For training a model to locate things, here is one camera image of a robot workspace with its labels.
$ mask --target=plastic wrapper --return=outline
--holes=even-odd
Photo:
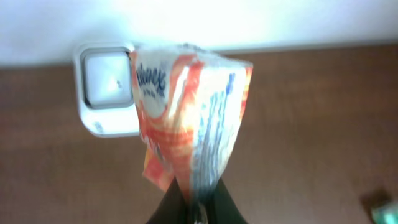
[[[184,45],[130,53],[143,175],[167,190],[175,177],[186,201],[217,185],[238,134],[252,74],[249,62]]]

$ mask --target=floor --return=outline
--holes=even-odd
[[[249,223],[370,223],[398,197],[398,45],[242,54],[249,99],[223,179]],[[139,138],[92,136],[71,65],[0,70],[0,223],[144,223]]]

